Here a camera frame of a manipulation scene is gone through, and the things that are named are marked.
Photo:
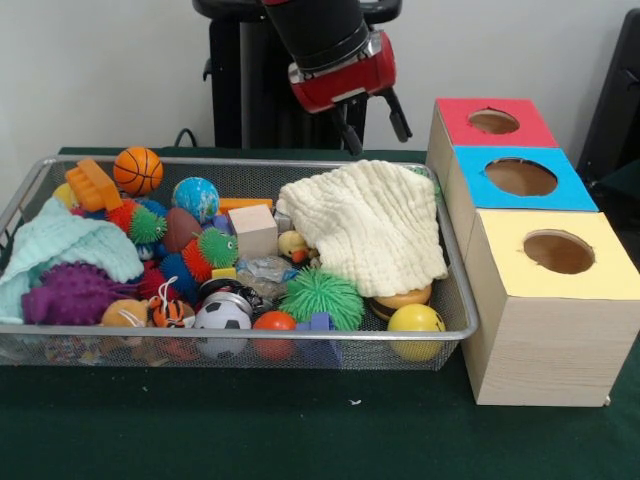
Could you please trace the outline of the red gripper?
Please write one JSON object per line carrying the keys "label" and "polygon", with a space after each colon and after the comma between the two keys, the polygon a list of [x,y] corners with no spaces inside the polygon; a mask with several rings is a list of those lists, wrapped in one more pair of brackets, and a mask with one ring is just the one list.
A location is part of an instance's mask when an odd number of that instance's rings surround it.
{"label": "red gripper", "polygon": [[309,73],[303,72],[296,63],[289,65],[289,82],[299,103],[312,114],[333,108],[333,124],[351,155],[361,155],[363,146],[354,127],[346,121],[346,106],[338,103],[359,94],[374,95],[383,90],[382,97],[389,106],[389,120],[397,139],[406,143],[413,136],[392,88],[395,81],[393,48],[388,35],[380,30],[370,34],[365,49],[357,56],[330,69]]}

